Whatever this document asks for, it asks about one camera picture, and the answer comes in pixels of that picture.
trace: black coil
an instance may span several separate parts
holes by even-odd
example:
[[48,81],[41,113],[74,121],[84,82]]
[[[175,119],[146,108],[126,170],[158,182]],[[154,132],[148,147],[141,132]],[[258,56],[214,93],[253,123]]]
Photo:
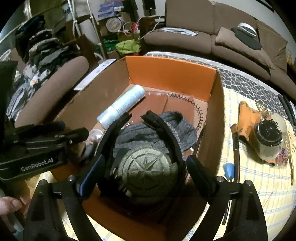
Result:
[[192,105],[194,105],[194,108],[195,108],[196,113],[198,115],[198,125],[196,127],[196,130],[199,131],[200,128],[202,127],[203,113],[201,112],[200,107],[198,107],[198,104],[193,102],[193,100],[191,100],[190,98],[187,98],[186,96],[183,96],[183,95],[180,95],[180,94],[165,93],[164,95],[169,96],[169,97],[173,97],[173,98],[178,98],[178,99],[181,99],[181,100],[185,100],[185,101],[191,103]]

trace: screw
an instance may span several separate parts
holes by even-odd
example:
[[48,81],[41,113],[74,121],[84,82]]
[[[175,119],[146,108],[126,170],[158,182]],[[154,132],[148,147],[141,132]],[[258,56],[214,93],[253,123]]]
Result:
[[224,182],[224,178],[221,176],[217,176],[217,181],[222,183],[222,182]]
[[40,183],[40,185],[42,186],[42,185],[47,184],[48,182],[47,182],[45,179],[42,179],[39,183]]
[[75,176],[73,176],[73,175],[71,175],[71,176],[69,176],[69,177],[67,178],[67,180],[70,181],[70,182],[73,181],[74,179],[75,179]]
[[246,184],[252,186],[252,182],[250,180],[246,180]]

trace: stacked clothes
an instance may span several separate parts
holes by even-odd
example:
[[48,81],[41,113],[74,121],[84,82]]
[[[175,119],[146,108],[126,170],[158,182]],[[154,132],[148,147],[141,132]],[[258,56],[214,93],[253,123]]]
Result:
[[50,76],[77,57],[72,47],[63,47],[52,35],[52,30],[44,25],[44,17],[35,16],[15,34],[16,50],[27,66],[23,73],[16,72],[6,112],[9,120],[15,121],[25,104]]

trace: yellow plaid tablecloth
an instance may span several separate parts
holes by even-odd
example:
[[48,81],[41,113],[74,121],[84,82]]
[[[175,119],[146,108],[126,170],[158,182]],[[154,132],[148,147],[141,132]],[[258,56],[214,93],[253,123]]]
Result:
[[[255,101],[244,97],[237,92],[223,88],[224,90],[224,101],[225,101],[225,121],[224,121],[224,141],[221,154],[221,161],[218,169],[217,176],[224,176],[224,170],[222,166],[226,163],[233,163],[233,147],[232,147],[232,135],[230,131],[231,125],[237,123],[238,120],[238,105],[244,100],[248,103],[251,108],[256,109]],[[293,134],[291,124],[286,121],[287,129]],[[296,184],[291,186],[290,182],[290,166],[289,163],[284,168],[270,167],[265,164],[259,164],[256,159],[258,158],[256,153],[247,148],[243,144],[239,144],[240,148],[240,183],[243,183],[246,179],[251,180],[258,192],[259,199],[261,201],[267,231],[268,240],[273,240],[274,237],[280,232],[282,227],[288,220],[290,213],[293,209],[293,201],[296,194]],[[292,154],[293,165],[295,165],[296,154]],[[53,182],[54,177],[51,172],[46,172],[40,175],[39,180],[47,179],[49,182]],[[64,222],[65,229],[69,237],[77,240],[77,237],[73,231],[73,228],[69,222],[67,213],[62,203],[59,203],[59,207],[62,213],[62,219]],[[195,230],[198,228],[200,222],[205,216],[209,205],[207,204],[204,212],[198,222],[194,225],[192,230],[187,234],[183,241],[188,241]],[[103,228],[92,218],[91,223],[95,227],[96,231],[103,239],[103,241],[122,241],[115,234],[109,232]],[[220,225],[215,239],[220,238],[224,235],[226,226]]]

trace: paper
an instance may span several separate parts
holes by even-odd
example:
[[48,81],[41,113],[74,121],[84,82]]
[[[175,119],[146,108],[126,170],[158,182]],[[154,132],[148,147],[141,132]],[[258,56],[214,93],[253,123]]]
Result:
[[103,63],[101,63],[98,67],[96,67],[92,72],[90,72],[75,88],[74,90],[80,91],[83,90],[86,86],[93,81],[95,77],[97,77],[104,69],[106,69],[110,64],[116,61],[115,58],[107,59]]
[[184,28],[161,28],[161,29],[166,32],[185,34],[185,35],[189,35],[189,36],[196,36],[198,34],[198,33],[195,33],[193,31],[190,31],[190,30],[184,29]]

